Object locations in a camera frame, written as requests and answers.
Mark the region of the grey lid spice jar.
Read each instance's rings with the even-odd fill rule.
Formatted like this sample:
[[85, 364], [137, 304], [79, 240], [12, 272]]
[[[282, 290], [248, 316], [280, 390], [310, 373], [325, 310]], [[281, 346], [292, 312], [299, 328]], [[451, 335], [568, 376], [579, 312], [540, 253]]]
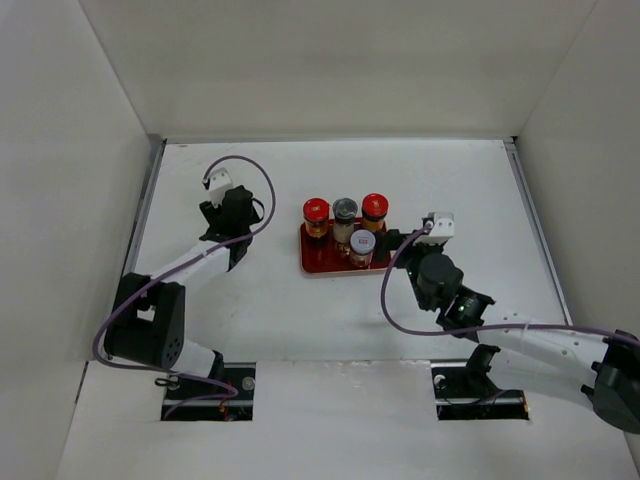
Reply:
[[375, 235], [366, 229], [356, 230], [350, 237], [349, 245], [350, 262], [357, 268], [368, 267], [376, 247]]

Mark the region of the red lid dark sauce jar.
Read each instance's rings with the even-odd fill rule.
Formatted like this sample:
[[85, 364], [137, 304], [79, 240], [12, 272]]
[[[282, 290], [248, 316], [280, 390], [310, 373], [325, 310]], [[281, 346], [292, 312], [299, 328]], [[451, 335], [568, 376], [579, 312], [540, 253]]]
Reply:
[[361, 226], [371, 232], [381, 231], [389, 210], [388, 199], [380, 193], [366, 195], [361, 204]]

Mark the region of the clear cap grinder bottle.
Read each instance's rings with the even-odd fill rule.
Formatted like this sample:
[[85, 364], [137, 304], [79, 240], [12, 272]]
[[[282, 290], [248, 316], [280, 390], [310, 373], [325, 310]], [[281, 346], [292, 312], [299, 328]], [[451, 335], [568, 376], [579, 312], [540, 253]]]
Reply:
[[353, 199], [344, 197], [333, 203], [332, 211], [334, 216], [333, 238], [338, 243], [347, 244], [355, 230], [358, 205]]

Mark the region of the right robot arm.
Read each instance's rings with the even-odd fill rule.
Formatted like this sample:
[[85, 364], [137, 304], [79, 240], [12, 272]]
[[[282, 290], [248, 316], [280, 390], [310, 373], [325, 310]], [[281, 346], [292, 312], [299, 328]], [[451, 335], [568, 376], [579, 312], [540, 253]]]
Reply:
[[432, 222], [410, 234], [379, 233], [378, 252], [406, 271], [418, 307], [436, 313], [435, 336], [476, 347], [464, 384], [483, 396], [496, 387], [536, 391], [582, 406], [621, 431], [639, 431], [639, 339], [624, 330], [536, 321], [500, 307], [463, 283], [435, 241]]

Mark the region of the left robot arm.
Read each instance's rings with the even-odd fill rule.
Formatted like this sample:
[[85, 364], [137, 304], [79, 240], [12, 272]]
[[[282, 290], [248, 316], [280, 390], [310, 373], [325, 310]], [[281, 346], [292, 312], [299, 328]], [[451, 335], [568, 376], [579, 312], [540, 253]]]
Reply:
[[251, 227], [262, 220], [263, 203], [240, 185], [229, 187], [216, 202], [199, 205], [208, 223], [204, 235], [166, 273], [128, 273], [120, 280], [103, 348], [107, 355], [159, 371], [182, 373], [206, 399], [224, 387], [221, 353], [186, 338], [187, 295], [218, 275], [231, 271], [252, 242]]

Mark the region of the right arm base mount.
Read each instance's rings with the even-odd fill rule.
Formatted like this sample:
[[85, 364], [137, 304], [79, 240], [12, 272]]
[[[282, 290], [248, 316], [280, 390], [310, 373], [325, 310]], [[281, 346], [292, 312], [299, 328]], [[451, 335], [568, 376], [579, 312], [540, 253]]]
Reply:
[[479, 345], [467, 360], [431, 363], [436, 415], [440, 421], [529, 419], [521, 390], [499, 389], [489, 379], [498, 347]]

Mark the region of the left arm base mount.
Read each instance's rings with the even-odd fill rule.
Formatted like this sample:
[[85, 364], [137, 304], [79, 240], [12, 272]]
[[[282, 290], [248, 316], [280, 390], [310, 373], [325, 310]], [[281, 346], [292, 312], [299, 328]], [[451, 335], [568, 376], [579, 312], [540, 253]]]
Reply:
[[228, 363], [218, 356], [214, 373], [219, 385], [177, 375], [156, 378], [154, 384], [164, 389], [160, 420], [252, 421], [256, 367], [255, 362]]

